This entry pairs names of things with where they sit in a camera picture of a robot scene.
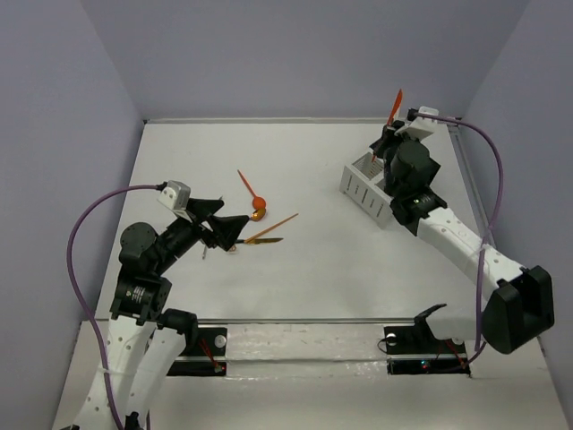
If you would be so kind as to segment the orange plastic spoon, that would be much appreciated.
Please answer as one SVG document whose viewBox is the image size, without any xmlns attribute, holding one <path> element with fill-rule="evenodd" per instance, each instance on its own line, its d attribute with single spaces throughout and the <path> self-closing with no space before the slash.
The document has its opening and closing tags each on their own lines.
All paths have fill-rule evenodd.
<svg viewBox="0 0 573 430">
<path fill-rule="evenodd" d="M 237 170 L 237 173 L 238 173 L 239 177 L 241 178 L 242 182 L 244 183 L 246 189 L 249 191 L 250 195 L 252 196 L 253 208 L 256 211 L 265 209 L 267 207 L 267 203 L 266 203 L 265 199 L 260 197 L 257 193 L 255 193 L 255 191 L 252 189 L 252 186 L 248 182 L 246 176 L 243 174 L 243 172 L 240 169 Z"/>
</svg>

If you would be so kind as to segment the white utensil container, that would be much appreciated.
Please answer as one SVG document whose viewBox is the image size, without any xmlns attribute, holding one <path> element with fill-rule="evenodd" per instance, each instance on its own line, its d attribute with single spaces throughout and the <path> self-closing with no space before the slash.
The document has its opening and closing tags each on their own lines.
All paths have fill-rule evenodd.
<svg viewBox="0 0 573 430">
<path fill-rule="evenodd" d="M 345 164 L 339 191 L 384 229 L 393 220 L 391 198 L 384 192 L 384 185 L 383 163 L 366 152 L 354 162 Z"/>
</svg>

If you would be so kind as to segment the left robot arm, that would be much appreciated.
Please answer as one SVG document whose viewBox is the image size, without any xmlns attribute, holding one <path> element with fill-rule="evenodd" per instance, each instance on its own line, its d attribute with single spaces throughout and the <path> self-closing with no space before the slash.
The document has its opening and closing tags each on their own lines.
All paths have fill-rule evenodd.
<svg viewBox="0 0 573 430">
<path fill-rule="evenodd" d="M 96 331 L 100 364 L 72 429 L 145 429 L 153 397 L 180 354 L 193 351 L 195 314 L 166 308 L 172 284 L 165 272 L 196 243 L 229 251 L 247 215 L 217 216 L 220 199 L 193 199 L 172 185 L 159 202 L 175 220 L 159 234 L 132 224 L 120 237 L 119 262 L 107 334 Z"/>
</svg>

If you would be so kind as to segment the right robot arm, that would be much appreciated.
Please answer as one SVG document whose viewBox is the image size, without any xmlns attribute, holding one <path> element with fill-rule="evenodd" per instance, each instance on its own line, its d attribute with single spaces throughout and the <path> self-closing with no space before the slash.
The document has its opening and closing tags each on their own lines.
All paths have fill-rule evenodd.
<svg viewBox="0 0 573 430">
<path fill-rule="evenodd" d="M 486 342 L 510 354 L 555 323 L 552 278 L 541 266 L 527 268 L 486 244 L 432 189 L 440 169 L 411 125 L 384 125 L 371 145 L 383 165 L 383 191 L 395 220 L 432 246 L 475 282 L 476 314 L 456 322 L 438 318 L 440 305 L 423 311 L 412 329 L 423 351 L 444 340 Z"/>
</svg>

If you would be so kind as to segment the gold metal knife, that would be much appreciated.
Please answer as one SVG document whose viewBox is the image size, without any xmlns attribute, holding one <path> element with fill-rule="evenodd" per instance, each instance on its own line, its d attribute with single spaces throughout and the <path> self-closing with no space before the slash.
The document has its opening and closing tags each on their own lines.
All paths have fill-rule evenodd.
<svg viewBox="0 0 573 430">
<path fill-rule="evenodd" d="M 283 237 L 258 237 L 253 240 L 237 239 L 235 245 L 267 245 L 274 244 L 284 240 Z"/>
</svg>

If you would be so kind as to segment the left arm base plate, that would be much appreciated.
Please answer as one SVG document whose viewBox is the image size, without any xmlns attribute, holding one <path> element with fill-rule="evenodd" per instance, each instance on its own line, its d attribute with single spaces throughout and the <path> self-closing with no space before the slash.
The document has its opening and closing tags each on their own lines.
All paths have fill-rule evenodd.
<svg viewBox="0 0 573 430">
<path fill-rule="evenodd" d="M 224 377 L 227 375 L 227 327 L 199 326 L 198 338 L 171 365 L 171 377 Z"/>
</svg>

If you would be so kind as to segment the gold chopstick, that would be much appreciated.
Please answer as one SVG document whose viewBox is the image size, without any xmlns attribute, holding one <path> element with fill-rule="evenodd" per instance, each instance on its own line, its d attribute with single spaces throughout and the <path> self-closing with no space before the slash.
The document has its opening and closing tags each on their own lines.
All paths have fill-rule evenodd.
<svg viewBox="0 0 573 430">
<path fill-rule="evenodd" d="M 272 226 L 270 226 L 270 227 L 267 227 L 267 228 L 263 229 L 262 231 L 256 233 L 256 234 L 253 235 L 253 236 L 248 237 L 247 239 L 244 240 L 244 242 L 245 242 L 245 243 L 251 243 L 251 242 L 254 241 L 255 239 L 258 239 L 259 237 L 262 237 L 262 236 L 264 236 L 265 234 L 267 234 L 267 233 L 269 233 L 269 232 L 275 230 L 276 228 L 278 228 L 278 227 L 280 227 L 280 226 L 286 224 L 288 221 L 290 221 L 291 219 L 296 218 L 298 215 L 299 215 L 299 213 L 295 213 L 295 214 L 293 214 L 293 215 L 291 215 L 291 216 L 289 216 L 289 217 L 287 217 L 287 218 L 285 218 L 285 219 L 282 219 L 280 222 L 278 222 L 278 223 L 276 223 L 276 224 L 274 224 L 274 225 L 272 225 Z"/>
</svg>

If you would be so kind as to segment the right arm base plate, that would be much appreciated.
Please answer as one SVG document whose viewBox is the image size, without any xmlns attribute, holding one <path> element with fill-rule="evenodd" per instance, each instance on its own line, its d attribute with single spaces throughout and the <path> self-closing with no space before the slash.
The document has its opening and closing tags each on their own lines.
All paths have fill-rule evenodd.
<svg viewBox="0 0 573 430">
<path fill-rule="evenodd" d="M 377 348 L 390 375 L 471 374 L 464 345 L 436 340 L 414 325 L 386 326 Z"/>
</svg>

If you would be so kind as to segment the gold metal spoon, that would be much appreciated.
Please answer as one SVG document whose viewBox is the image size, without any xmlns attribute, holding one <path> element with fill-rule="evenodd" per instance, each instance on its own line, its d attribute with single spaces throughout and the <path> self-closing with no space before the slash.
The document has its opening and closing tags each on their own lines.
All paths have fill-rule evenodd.
<svg viewBox="0 0 573 430">
<path fill-rule="evenodd" d="M 264 219 L 266 213 L 267 211 L 265 208 L 259 208 L 254 210 L 249 215 L 242 215 L 241 219 L 244 220 L 245 222 L 259 222 Z"/>
</svg>

